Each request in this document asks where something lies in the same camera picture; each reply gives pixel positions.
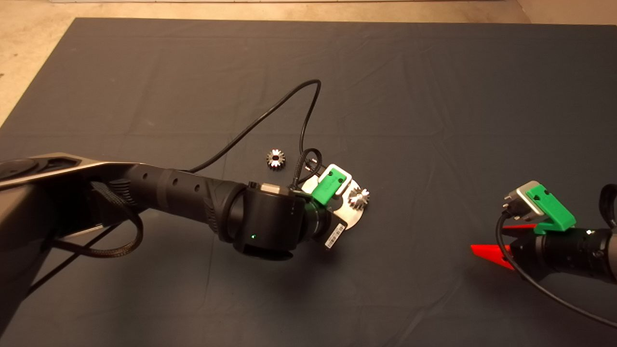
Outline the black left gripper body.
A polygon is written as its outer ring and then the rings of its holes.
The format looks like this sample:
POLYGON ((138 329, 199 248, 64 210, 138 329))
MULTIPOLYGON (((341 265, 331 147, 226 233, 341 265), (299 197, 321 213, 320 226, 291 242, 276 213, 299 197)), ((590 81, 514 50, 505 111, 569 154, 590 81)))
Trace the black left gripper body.
POLYGON ((309 200, 304 206, 303 242, 314 241, 330 250, 348 224, 335 213, 315 200, 309 200))

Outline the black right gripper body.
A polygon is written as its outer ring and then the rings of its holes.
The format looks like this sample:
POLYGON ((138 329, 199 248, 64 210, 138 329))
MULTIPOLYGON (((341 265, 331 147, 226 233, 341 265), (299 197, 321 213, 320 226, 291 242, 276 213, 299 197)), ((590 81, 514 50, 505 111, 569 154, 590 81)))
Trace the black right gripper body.
POLYGON ((513 237, 510 253, 534 280, 571 274, 611 282, 611 230, 570 228, 513 237))

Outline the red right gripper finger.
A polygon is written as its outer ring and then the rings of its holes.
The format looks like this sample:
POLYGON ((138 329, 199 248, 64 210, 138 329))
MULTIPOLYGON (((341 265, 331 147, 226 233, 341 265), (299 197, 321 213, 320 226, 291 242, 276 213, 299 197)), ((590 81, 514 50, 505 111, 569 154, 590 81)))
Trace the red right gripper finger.
POLYGON ((503 226, 501 233, 507 237, 524 237, 527 234, 534 234, 536 224, 523 224, 518 226, 503 226))
POLYGON ((472 254, 476 257, 492 262, 503 268, 514 271, 515 268, 503 255, 502 250, 497 244, 472 244, 470 246, 472 254))

